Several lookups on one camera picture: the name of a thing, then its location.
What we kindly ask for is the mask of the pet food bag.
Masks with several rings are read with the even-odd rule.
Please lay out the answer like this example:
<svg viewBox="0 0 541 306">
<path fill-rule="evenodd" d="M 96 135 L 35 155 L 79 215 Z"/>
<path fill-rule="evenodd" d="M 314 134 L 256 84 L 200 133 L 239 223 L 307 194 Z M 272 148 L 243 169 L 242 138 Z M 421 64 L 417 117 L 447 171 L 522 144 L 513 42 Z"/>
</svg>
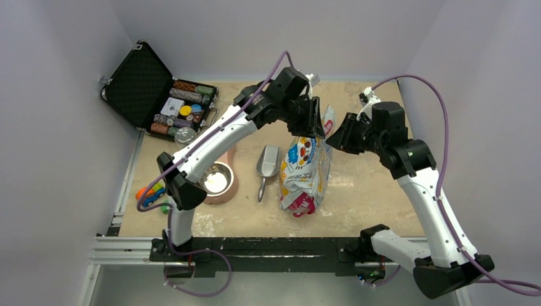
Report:
<svg viewBox="0 0 541 306">
<path fill-rule="evenodd" d="M 294 217 L 316 212 L 329 183 L 333 148 L 321 138 L 296 136 L 281 162 L 280 207 Z"/>
</svg>

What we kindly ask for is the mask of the metal food scoop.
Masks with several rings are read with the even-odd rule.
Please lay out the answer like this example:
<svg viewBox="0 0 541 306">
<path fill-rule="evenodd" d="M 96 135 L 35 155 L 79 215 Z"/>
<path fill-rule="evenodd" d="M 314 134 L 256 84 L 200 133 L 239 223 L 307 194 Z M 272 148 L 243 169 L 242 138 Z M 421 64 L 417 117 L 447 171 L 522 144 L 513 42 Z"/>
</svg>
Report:
<svg viewBox="0 0 541 306">
<path fill-rule="evenodd" d="M 279 153 L 278 146 L 266 145 L 260 154 L 256 164 L 256 172 L 262 179 L 257 197 L 259 203 L 263 200 L 267 180 L 278 172 Z"/>
</svg>

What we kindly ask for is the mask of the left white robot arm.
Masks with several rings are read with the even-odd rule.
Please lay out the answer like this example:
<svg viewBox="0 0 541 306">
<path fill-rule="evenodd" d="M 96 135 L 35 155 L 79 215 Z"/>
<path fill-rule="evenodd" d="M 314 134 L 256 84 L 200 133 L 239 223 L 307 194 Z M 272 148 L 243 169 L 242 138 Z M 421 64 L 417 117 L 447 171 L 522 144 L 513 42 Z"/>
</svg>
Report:
<svg viewBox="0 0 541 306">
<path fill-rule="evenodd" d="M 293 136 L 324 138 L 320 100 L 312 95 L 318 75 L 283 68 L 267 85 L 243 88 L 218 119 L 194 142 L 175 154 L 162 153 L 157 162 L 174 207 L 165 233 L 165 252 L 176 261 L 190 252 L 195 208 L 207 192 L 200 183 L 206 171 L 229 149 L 267 124 L 286 123 Z"/>
</svg>

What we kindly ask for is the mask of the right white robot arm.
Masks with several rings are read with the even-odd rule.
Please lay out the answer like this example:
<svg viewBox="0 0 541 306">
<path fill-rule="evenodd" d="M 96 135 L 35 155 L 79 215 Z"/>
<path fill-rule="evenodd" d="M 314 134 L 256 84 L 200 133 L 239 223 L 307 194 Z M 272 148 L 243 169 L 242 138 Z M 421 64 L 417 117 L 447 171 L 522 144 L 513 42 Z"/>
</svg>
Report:
<svg viewBox="0 0 541 306">
<path fill-rule="evenodd" d="M 479 268 L 494 270 L 493 259 L 478 253 L 438 190 L 440 174 L 431 150 L 422 140 L 408 138 L 400 104 L 376 103 L 371 115 L 348 112 L 326 143 L 349 154 L 375 153 L 413 205 L 428 242 L 418 247 L 379 224 L 362 230 L 357 246 L 346 252 L 364 261 L 386 257 L 396 262 L 432 300 L 478 281 Z"/>
</svg>

